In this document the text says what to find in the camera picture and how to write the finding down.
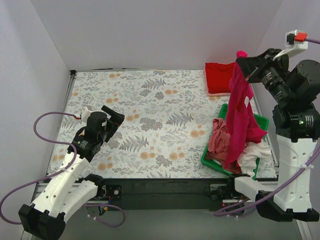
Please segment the magenta t-shirt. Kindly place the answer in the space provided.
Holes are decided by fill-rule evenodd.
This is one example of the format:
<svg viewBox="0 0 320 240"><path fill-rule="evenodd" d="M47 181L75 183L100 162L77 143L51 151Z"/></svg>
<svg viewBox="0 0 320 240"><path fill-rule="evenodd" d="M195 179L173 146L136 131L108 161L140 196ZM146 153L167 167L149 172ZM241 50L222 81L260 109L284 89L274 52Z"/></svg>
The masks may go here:
<svg viewBox="0 0 320 240"><path fill-rule="evenodd" d="M254 117L250 104L254 94L238 63L234 64L229 88L231 92L225 120L230 138L224 164L225 169L237 161L245 149L246 143L259 144L267 134L259 127Z"/></svg>

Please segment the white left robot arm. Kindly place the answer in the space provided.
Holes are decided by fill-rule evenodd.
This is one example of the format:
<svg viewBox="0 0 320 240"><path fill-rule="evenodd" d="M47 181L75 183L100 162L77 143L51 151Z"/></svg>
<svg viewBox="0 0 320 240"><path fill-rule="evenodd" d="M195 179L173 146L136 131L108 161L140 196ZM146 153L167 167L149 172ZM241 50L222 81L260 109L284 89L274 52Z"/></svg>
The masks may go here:
<svg viewBox="0 0 320 240"><path fill-rule="evenodd" d="M103 177L89 174L76 189L73 184L123 123L125 116L107 106L98 110L84 107L79 119L80 128L64 156L61 167L50 178L44 190L31 204L24 204L19 218L24 230L41 240L57 240L70 217L89 200L115 200L119 186L108 186Z"/></svg>

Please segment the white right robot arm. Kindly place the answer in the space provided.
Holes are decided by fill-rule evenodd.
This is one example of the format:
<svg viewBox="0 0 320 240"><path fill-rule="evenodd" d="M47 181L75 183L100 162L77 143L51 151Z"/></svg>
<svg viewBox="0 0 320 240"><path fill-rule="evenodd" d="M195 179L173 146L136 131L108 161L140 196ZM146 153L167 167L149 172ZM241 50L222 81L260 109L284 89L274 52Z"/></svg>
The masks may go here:
<svg viewBox="0 0 320 240"><path fill-rule="evenodd" d="M226 186L227 195L245 195L263 218L276 222L318 222L310 200L310 177L320 137L320 114L314 100L320 92L320 64L300 61L289 70L289 56L270 48L256 57L238 57L248 83L262 83L276 101L272 111L279 145L278 186L269 189L245 176Z"/></svg>

